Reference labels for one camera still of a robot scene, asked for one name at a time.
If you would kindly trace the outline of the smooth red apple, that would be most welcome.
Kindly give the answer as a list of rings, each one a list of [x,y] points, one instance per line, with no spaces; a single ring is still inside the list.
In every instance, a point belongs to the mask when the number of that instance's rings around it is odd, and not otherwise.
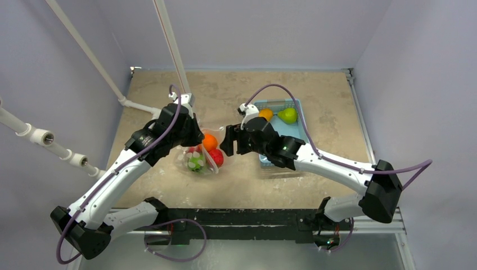
[[[200,148],[200,146],[190,147],[190,148],[187,150],[187,153],[194,153],[194,152],[201,153],[201,148]]]

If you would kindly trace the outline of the orange yellow round fruit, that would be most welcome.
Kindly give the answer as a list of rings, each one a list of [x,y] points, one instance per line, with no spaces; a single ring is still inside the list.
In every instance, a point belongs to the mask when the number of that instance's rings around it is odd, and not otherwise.
[[[259,117],[265,118],[266,121],[270,122],[274,116],[274,113],[271,109],[265,108],[259,111]]]

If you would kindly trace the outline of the wrinkled red strawberry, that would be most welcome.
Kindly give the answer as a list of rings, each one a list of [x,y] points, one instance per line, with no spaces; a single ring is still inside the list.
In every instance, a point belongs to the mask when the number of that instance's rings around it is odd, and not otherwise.
[[[212,149],[208,152],[217,167],[221,167],[224,163],[224,156],[220,149]]]

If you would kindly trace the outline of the green striped melon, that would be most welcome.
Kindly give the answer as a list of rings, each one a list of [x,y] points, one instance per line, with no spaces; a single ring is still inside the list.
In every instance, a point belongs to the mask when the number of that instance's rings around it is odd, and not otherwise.
[[[188,157],[187,160],[187,168],[192,172],[201,172],[205,167],[205,158],[201,153],[192,152],[186,155]]]

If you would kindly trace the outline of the clear dotted zip bag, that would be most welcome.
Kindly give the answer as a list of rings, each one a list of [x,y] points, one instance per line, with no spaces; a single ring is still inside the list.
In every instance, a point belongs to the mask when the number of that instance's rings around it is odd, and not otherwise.
[[[204,135],[206,133],[210,133],[213,136],[215,136],[217,141],[218,141],[217,149],[220,149],[219,145],[220,145],[220,143],[222,143],[222,141],[224,139],[224,135],[225,135],[225,127],[224,126],[219,127],[217,129],[202,128],[201,131],[203,132]],[[177,147],[178,152],[176,153],[176,155],[173,159],[174,167],[176,169],[178,169],[181,173],[184,173],[184,174],[186,174],[186,173],[187,174],[193,174],[195,176],[200,176],[200,177],[214,176],[216,174],[226,172],[226,170],[231,168],[232,164],[234,164],[234,162],[235,162],[235,158],[233,156],[232,157],[226,156],[225,153],[220,149],[221,152],[223,153],[223,156],[224,156],[224,163],[219,168],[219,167],[216,166],[216,164],[214,163],[213,159],[210,157],[208,152],[202,150],[202,148],[201,148],[201,154],[205,158],[205,167],[203,168],[203,170],[201,172],[198,172],[198,173],[192,172],[187,168],[188,157],[186,155],[188,154],[187,150],[189,148],[190,147],[178,146]]]

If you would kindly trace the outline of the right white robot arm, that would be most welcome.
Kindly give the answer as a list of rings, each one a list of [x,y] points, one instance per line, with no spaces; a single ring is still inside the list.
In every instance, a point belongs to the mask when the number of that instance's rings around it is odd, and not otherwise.
[[[397,175],[387,173],[392,167],[388,162],[380,160],[372,165],[328,153],[317,154],[310,143],[280,135],[261,117],[245,125],[226,126],[220,149],[227,156],[256,152],[276,167],[314,173],[354,190],[350,196],[323,200],[316,222],[324,229],[345,218],[364,215],[377,222],[390,223],[403,190]]]

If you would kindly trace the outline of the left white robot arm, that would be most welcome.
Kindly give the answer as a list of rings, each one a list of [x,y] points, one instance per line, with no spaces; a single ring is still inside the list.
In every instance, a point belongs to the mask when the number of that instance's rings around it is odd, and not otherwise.
[[[178,101],[162,108],[156,119],[133,132],[118,158],[82,197],[67,208],[57,206],[50,217],[61,234],[56,259],[66,265],[78,257],[93,259],[109,243],[138,228],[161,230],[174,223],[169,209],[151,197],[136,206],[110,209],[140,176],[176,146],[197,146],[204,138],[192,106]]]

